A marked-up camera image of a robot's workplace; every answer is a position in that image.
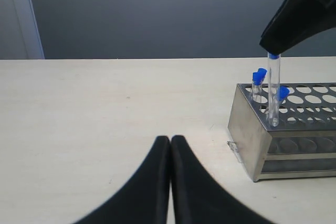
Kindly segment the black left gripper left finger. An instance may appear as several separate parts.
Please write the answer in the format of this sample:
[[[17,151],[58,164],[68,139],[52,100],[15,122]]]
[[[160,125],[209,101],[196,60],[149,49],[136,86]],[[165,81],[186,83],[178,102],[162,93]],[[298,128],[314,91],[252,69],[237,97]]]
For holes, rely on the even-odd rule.
[[[132,177],[76,223],[166,223],[170,194],[170,140],[157,136]]]

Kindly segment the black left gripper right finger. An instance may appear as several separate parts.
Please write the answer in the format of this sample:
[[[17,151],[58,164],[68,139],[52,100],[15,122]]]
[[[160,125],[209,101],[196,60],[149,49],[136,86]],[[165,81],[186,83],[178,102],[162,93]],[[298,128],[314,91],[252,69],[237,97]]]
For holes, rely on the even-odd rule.
[[[202,166],[186,138],[171,140],[176,223],[271,223],[228,193]]]

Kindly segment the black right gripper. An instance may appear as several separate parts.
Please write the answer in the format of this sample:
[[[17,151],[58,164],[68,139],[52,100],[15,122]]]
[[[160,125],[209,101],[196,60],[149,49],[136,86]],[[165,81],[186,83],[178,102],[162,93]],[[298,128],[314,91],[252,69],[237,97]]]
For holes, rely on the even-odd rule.
[[[262,32],[259,45],[278,55],[335,28],[335,0],[284,0]]]

